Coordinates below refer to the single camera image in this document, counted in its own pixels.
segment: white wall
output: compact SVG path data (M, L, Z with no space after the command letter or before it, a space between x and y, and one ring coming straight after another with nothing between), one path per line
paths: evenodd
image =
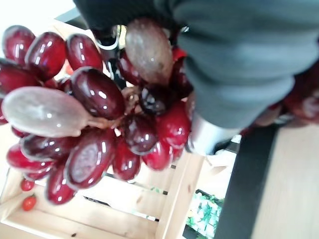
M75 7L72 0L0 0L0 46L2 33L11 25L24 25L39 35L50 20Z

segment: grape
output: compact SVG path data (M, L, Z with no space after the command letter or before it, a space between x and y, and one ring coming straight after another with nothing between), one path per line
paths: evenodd
M284 105L304 122L319 123L319 61L295 77L292 91L284 98Z
M73 97L43 87L23 87L2 103L5 118L18 130L46 137L79 136L90 115Z
M265 109L254 121L254 125L268 126L275 122L282 111L282 104L274 104Z
M64 91L68 95L72 95L72 82L69 77L65 77L58 82L58 89Z
M54 167L48 167L46 170L38 171L36 173L24 173L23 176L25 179L29 181L41 180L45 178L46 176L48 176L51 173L53 168Z
M39 79L47 81L60 72L65 59L64 40L54 32L45 32L31 44L25 64Z
M193 86L185 74L183 63L184 58L175 62L169 83L170 88L177 92L180 99L187 97L193 91Z
M93 129L72 150L65 168L70 187L89 188L97 184L115 157L116 136L111 129Z
M176 95L171 89L159 84L148 84L141 91L140 105L147 114L162 115L175 99Z
M103 70L102 57L90 37L84 34L72 34L66 40L66 55L70 66L77 70L82 66L92 66Z
M2 100L0 99L0 125L8 123L2 114Z
M173 148L168 143L159 141L149 154L142 156L142 160L153 170L164 170L172 163Z
M56 82L56 80L54 78L52 78L50 80L47 80L44 83L44 86L46 88L49 88L49 89L58 89L59 88L59 85L58 85L58 83Z
M187 142L191 123L185 111L185 102L176 102L166 114L158 117L159 138L174 148L182 148Z
M129 150L128 145L122 137L119 137L117 140L116 156L112 166L114 176L125 181L134 179L140 171L140 157Z
M66 184L64 178L65 165L52 170L45 187L45 197L55 205L61 205L69 202L75 195L75 191Z
M5 57L24 66L24 57L34 39L34 34L25 26L9 27L4 31L2 37L2 49Z
M121 50L116 65L121 73L121 76L126 81L130 82L135 86L143 86L145 84L145 81L141 78L137 70L129 61L125 49Z
M115 120L125 111L125 101L115 83L92 67L71 76L73 96L93 115Z
M180 148L180 149L173 148L173 162L179 160L183 152L184 152L184 148Z
M19 144L15 144L9 149L6 159L11 167L26 173L45 171L54 164L53 161L39 162L29 160L22 154Z
M186 52L184 52L178 46L173 47L172 54L173 54L173 61L174 62L178 61L180 58L183 58L187 55Z
M140 76L149 83L168 85L173 58L162 28L147 18L132 21L125 37L126 53Z
M11 127L11 131L12 133L14 133L15 136L19 137L19 138L24 138L26 136L29 135L29 133L26 133L26 132L22 132L20 130L17 130L16 128L14 127Z
M0 58L0 98L24 86L40 86L37 79L17 63Z
M158 140L153 121L143 115L126 116L123 127L125 141L135 154L148 153Z
M29 135L21 140L21 151L27 158L42 161L45 159L66 159L78 144L80 137L49 138Z

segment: bunch of grapes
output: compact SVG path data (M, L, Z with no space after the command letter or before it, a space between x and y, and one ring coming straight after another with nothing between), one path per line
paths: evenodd
M8 121L21 138L7 161L29 181L48 177L51 203L69 202L110 166L129 181L141 163L164 170L181 156L191 127L193 100L186 100L192 86L185 53L171 46L157 23L141 18L128 25L126 48L116 60L133 86L123 90L103 73L102 57L86 35L35 37L17 25L5 31L2 48L0 124ZM66 60L73 74L55 80Z

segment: silver object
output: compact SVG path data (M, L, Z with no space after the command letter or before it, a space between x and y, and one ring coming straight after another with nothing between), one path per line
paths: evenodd
M206 121L194 112L192 131L188 137L187 149L199 155L212 155L219 146L229 142L241 129L221 128Z

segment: gray sleeve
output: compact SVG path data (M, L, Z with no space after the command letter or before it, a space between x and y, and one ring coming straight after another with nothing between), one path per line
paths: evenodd
M196 110L225 128L248 126L319 56L318 0L155 0L187 24L178 44Z

